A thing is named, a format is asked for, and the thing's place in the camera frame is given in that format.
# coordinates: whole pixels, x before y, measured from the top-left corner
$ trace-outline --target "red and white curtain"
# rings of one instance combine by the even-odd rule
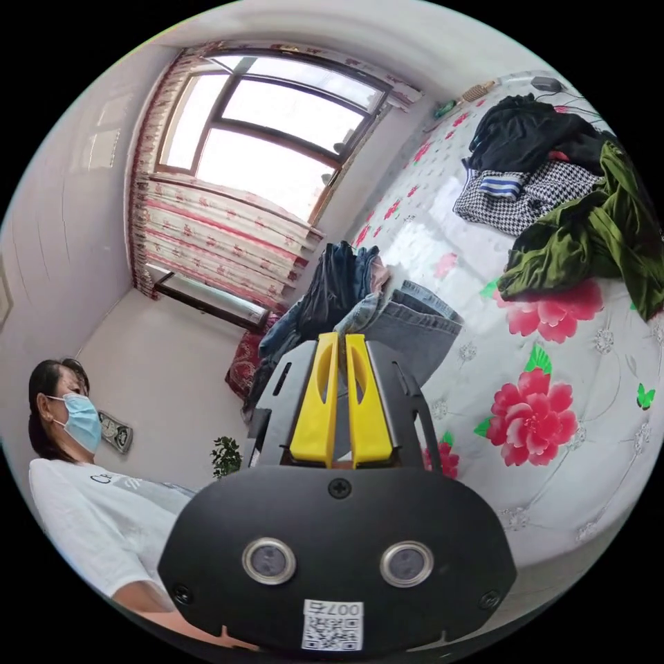
[[[265,199],[190,176],[144,178],[136,203],[133,232],[141,262],[277,311],[306,267],[305,255],[322,239]]]
[[[423,97],[423,92],[412,86],[410,83],[401,80],[398,76],[392,75],[390,72],[376,66],[369,64],[362,60],[357,59],[351,55],[345,55],[335,50],[327,48],[319,48],[310,44],[295,44],[295,43],[275,43],[267,39],[256,39],[254,41],[241,41],[241,40],[227,40],[227,41],[210,41],[200,46],[189,48],[185,51],[188,55],[195,57],[206,57],[213,53],[221,51],[234,51],[243,48],[265,48],[276,51],[278,53],[304,53],[319,57],[322,61],[329,60],[337,64],[343,64],[350,69],[363,71],[377,78],[391,87],[387,101],[392,106],[398,107],[403,111],[408,111],[410,107]]]
[[[279,311],[323,234],[251,193],[156,172],[178,94],[205,64],[196,53],[176,58],[140,128],[127,215],[133,285],[158,299],[148,269],[153,263]]]

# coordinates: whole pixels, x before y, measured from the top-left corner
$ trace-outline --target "clock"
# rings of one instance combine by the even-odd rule
[[[133,429],[103,411],[99,411],[99,422],[102,425],[102,439],[116,452],[126,454],[133,439]]]

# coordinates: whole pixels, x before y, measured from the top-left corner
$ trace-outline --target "yellow clip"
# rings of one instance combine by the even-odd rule
[[[346,337],[346,357],[353,468],[359,463],[388,461],[392,444],[363,334]]]
[[[290,442],[296,461],[322,463],[331,468],[337,423],[339,337],[322,334],[313,359],[299,418]]]

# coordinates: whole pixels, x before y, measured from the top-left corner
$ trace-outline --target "potted plant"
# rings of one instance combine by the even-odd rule
[[[214,468],[214,477],[219,479],[232,472],[240,470],[242,456],[240,448],[235,438],[222,436],[214,442],[214,449],[211,451],[212,467]]]

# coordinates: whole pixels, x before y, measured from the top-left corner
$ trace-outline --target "houndstooth fabric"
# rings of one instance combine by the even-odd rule
[[[519,197],[511,201],[479,190],[487,173],[468,169],[465,187],[452,209],[464,221],[484,223],[514,237],[559,205],[586,196],[600,180],[581,166],[552,160],[526,177]]]

